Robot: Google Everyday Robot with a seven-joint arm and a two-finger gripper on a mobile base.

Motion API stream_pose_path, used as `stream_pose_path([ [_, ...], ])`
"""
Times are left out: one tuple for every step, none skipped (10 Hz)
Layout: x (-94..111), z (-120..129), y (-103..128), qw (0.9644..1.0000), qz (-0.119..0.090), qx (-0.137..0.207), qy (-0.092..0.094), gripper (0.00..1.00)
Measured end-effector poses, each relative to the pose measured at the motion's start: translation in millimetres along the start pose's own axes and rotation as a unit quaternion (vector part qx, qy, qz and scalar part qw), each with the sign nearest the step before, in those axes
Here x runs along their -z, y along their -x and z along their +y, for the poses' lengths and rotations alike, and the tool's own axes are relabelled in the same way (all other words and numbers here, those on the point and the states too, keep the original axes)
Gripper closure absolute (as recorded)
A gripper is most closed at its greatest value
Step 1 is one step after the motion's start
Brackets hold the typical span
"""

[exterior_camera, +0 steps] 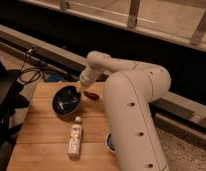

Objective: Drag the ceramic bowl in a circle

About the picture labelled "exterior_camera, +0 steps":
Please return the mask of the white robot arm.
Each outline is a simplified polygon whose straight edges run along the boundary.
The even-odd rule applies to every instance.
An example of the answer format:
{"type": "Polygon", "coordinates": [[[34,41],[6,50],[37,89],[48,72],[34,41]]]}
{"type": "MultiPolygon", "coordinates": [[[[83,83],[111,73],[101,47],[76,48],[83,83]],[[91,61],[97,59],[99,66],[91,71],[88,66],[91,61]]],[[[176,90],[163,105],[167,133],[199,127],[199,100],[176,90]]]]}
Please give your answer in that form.
{"type": "Polygon", "coordinates": [[[160,65],[91,51],[79,90],[88,89],[106,70],[111,75],[104,83],[104,108],[120,171],[170,171],[149,108],[169,91],[169,72],[160,65]]]}

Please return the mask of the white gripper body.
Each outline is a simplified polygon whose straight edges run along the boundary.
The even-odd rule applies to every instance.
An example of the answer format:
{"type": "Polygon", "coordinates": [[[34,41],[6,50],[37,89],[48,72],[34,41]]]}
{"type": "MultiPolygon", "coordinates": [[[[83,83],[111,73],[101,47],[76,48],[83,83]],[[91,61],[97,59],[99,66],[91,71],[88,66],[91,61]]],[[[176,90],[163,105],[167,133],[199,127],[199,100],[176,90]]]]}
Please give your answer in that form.
{"type": "Polygon", "coordinates": [[[99,78],[99,76],[99,69],[86,67],[79,76],[77,91],[83,93],[99,78]]]}

